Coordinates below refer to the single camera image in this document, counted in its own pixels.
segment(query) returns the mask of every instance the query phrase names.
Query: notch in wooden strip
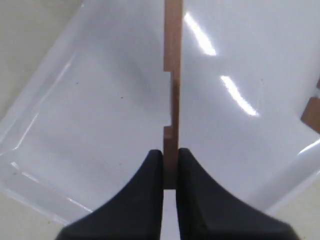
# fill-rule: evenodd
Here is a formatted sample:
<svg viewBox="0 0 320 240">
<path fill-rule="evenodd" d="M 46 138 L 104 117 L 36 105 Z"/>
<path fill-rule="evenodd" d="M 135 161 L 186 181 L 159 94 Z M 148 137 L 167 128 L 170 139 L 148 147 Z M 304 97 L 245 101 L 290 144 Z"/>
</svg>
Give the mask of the notch in wooden strip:
<svg viewBox="0 0 320 240">
<path fill-rule="evenodd" d="M 163 130 L 164 189 L 175 189 L 179 147 L 183 0 L 165 0 L 163 69 L 171 73 L 171 125 Z"/>
</svg>

